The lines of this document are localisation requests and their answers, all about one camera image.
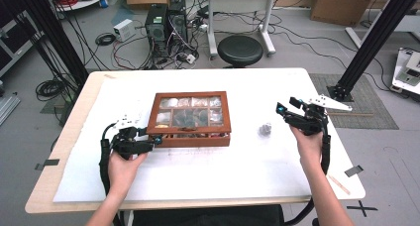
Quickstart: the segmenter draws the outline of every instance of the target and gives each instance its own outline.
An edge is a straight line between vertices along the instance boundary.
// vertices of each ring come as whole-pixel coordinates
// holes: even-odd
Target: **floor mat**
[[[309,75],[318,93],[326,96],[329,96],[327,86],[335,86],[342,77],[340,74]],[[356,83],[351,94],[354,102],[343,103],[352,106],[353,111],[327,109],[336,128],[399,129],[364,75]]]

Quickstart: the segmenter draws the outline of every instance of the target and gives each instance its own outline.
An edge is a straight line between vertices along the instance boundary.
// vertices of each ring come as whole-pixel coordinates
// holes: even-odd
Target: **black stool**
[[[231,65],[225,68],[244,68],[262,58],[263,47],[251,37],[230,36],[220,42],[217,53]]]

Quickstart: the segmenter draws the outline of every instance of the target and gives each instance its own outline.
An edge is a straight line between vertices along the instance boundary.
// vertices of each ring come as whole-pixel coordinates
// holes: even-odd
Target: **tabletop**
[[[121,208],[307,201],[310,189],[294,137],[275,114],[277,102],[287,106],[290,96],[308,100],[318,94],[305,69],[98,71],[89,75],[52,151],[50,159],[59,159],[58,166],[44,168],[27,212],[95,210],[105,197],[98,168],[99,139],[110,122],[128,115],[139,117],[140,127],[147,126],[157,92],[220,90],[228,95],[231,145],[154,149]],[[259,127],[266,123],[271,125],[271,134],[262,137]],[[353,165],[332,123],[329,133],[329,174],[338,182],[330,183],[338,198],[365,197],[358,176],[344,174]]]

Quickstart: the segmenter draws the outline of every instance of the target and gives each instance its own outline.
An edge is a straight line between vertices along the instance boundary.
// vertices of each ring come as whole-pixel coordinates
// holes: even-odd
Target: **compartment box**
[[[162,148],[228,147],[226,91],[157,93],[147,134],[162,135]]]

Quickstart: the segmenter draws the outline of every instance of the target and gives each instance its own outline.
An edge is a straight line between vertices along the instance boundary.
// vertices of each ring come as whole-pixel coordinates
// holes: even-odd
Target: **forearm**
[[[92,217],[86,223],[86,226],[111,225],[124,198],[124,195],[110,192],[99,208],[93,213]]]
[[[319,163],[302,164],[311,187],[320,225],[354,225],[337,199]]]

